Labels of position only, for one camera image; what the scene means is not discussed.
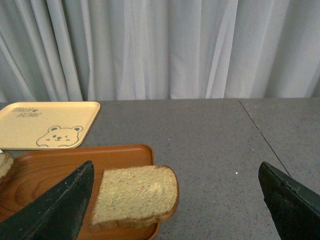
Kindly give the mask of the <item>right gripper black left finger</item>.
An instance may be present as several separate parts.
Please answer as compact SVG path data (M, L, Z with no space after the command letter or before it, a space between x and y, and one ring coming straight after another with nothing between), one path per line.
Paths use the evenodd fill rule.
M88 160L0 224L2 240L75 240L92 196L94 165Z

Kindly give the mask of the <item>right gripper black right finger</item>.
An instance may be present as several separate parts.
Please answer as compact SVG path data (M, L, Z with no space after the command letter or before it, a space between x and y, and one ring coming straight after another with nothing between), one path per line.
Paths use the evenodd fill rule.
M258 170L264 202L282 240L320 238L320 195L264 161Z

